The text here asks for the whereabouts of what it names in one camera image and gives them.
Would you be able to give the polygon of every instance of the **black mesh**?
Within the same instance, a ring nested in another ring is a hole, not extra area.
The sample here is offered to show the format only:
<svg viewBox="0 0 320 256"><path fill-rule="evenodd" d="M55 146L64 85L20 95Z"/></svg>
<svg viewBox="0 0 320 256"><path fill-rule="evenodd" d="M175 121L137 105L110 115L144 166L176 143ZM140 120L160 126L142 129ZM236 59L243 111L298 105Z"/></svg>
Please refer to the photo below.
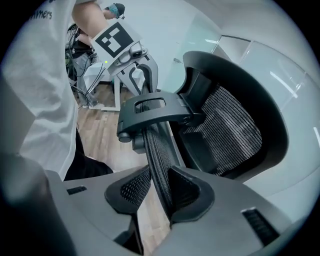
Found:
<svg viewBox="0 0 320 256"><path fill-rule="evenodd" d="M147 169L121 187L121 196L139 207L149 191L150 180L150 172Z"/></svg>
<svg viewBox="0 0 320 256"><path fill-rule="evenodd" d="M217 86L202 106L205 121L185 133L202 134L217 162L216 175L223 175L255 155L262 138L255 122L225 88Z"/></svg>
<svg viewBox="0 0 320 256"><path fill-rule="evenodd" d="M176 171L169 172L169 184L174 212L191 205L199 197L198 186Z"/></svg>
<svg viewBox="0 0 320 256"><path fill-rule="evenodd" d="M142 93L147 94L147 86L142 88ZM146 101L142 104L142 111L153 109L155 101ZM170 150L166 138L159 133L156 124L150 125L144 129L145 146L148 147L147 157L149 159L150 171L156 179L156 184L160 187L162 199L170 211L172 207L171 190L169 186L168 170L172 166L168 150Z"/></svg>

